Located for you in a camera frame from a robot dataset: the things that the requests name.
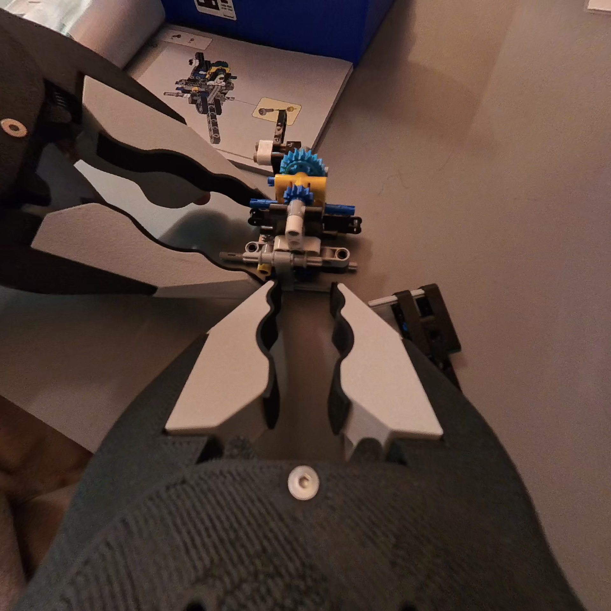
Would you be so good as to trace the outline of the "blue box with tag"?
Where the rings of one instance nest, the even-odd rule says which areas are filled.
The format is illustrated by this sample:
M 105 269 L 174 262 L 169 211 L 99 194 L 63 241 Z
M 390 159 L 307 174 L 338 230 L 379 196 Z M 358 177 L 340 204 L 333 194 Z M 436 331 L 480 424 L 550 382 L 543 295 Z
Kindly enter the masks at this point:
M 358 65 L 393 1 L 162 1 L 166 21 Z

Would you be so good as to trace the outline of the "lego instruction booklet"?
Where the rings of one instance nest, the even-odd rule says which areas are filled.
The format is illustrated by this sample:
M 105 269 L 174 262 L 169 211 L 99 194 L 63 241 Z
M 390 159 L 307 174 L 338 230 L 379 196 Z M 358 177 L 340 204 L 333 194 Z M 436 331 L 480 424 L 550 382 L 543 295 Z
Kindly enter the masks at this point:
M 234 165 L 270 175 L 254 155 L 258 141 L 272 140 L 279 111 L 284 141 L 315 149 L 353 65 L 164 26 L 128 72 Z

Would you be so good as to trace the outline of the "black lego beam assembly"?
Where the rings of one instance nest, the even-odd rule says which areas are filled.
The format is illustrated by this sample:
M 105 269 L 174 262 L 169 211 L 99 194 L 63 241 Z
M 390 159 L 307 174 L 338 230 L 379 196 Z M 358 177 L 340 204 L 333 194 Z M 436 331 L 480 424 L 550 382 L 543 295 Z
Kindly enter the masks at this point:
M 458 389 L 459 379 L 451 355 L 461 351 L 461 343 L 439 286 L 428 284 L 399 291 L 368 302 L 369 307 L 390 323 Z

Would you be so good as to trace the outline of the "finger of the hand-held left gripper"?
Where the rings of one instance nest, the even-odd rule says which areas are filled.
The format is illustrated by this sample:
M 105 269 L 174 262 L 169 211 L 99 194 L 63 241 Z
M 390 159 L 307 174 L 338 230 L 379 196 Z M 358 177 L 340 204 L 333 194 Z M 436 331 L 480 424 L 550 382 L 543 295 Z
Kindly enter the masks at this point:
M 48 213 L 31 246 L 46 254 L 151 285 L 159 298 L 244 300 L 264 281 L 199 250 L 168 246 L 135 218 L 103 203 Z
M 178 210 L 205 194 L 248 207 L 264 193 L 180 118 L 168 116 L 91 77 L 82 96 L 76 167 L 103 202 L 141 199 Z

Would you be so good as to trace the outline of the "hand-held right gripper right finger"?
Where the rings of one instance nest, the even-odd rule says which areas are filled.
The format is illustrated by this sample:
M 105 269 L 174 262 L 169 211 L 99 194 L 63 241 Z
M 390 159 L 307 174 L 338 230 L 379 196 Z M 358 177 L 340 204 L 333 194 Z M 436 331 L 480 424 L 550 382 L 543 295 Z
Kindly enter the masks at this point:
M 398 332 L 345 284 L 332 284 L 330 297 L 338 360 L 328 417 L 345 459 L 366 439 L 385 452 L 396 439 L 441 440 L 444 432 Z

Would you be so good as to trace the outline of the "lego gear model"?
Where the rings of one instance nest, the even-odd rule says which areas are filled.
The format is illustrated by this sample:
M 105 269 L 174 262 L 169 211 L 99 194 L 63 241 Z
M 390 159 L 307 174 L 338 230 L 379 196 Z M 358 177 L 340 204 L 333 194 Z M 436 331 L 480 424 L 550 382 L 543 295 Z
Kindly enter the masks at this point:
M 223 262 L 255 266 L 259 275 L 287 289 L 314 283 L 321 273 L 356 272 L 349 249 L 333 240 L 362 230 L 355 206 L 327 202 L 323 160 L 300 141 L 285 141 L 292 109 L 275 109 L 273 139 L 256 143 L 254 161 L 272 168 L 268 186 L 274 189 L 273 198 L 249 202 L 249 224 L 259 229 L 258 240 L 247 242 L 242 253 L 220 253 Z

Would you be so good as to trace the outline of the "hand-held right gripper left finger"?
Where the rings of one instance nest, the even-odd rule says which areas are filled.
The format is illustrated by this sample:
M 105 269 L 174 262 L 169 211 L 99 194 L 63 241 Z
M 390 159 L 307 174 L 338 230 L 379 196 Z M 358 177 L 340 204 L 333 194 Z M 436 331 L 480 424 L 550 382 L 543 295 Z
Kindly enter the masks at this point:
M 268 281 L 207 333 L 169 416 L 173 435 L 260 437 L 280 412 L 276 318 L 282 289 Z

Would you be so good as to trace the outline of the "silver grey cylinder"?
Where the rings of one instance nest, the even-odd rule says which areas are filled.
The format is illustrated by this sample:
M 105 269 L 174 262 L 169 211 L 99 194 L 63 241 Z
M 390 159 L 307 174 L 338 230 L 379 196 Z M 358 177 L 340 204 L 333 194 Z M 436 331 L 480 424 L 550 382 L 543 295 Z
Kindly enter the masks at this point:
M 86 1 L 66 35 L 124 68 L 165 20 L 161 1 Z

